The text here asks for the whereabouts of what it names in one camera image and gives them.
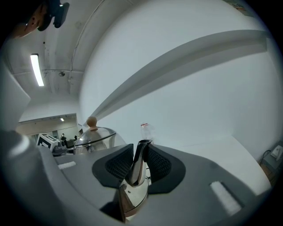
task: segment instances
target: lid knob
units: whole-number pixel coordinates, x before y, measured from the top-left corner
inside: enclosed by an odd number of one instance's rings
[[[93,116],[88,117],[87,124],[91,129],[96,129],[97,119]]]

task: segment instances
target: black textured pad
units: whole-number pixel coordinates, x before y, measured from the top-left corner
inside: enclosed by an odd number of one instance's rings
[[[151,144],[147,165],[152,182],[148,194],[171,192],[185,177],[186,168],[179,159]]]
[[[97,160],[92,173],[105,187],[119,188],[133,164],[133,144]]]

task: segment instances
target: stainless steel pot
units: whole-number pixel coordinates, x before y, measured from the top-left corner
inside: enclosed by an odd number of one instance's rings
[[[90,128],[76,140],[74,154],[86,154],[126,144],[113,129],[97,127],[96,123],[95,117],[87,119]]]

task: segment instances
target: white countertop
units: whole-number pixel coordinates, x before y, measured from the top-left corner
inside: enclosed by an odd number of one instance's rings
[[[174,148],[214,161],[244,182],[256,195],[271,188],[260,165],[232,136],[209,143]]]

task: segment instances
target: ceiling light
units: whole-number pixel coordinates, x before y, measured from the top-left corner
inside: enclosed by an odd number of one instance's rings
[[[34,75],[36,77],[36,81],[40,87],[44,86],[43,80],[40,73],[39,68],[39,60],[38,60],[38,54],[31,54],[31,64],[32,68],[34,70]]]

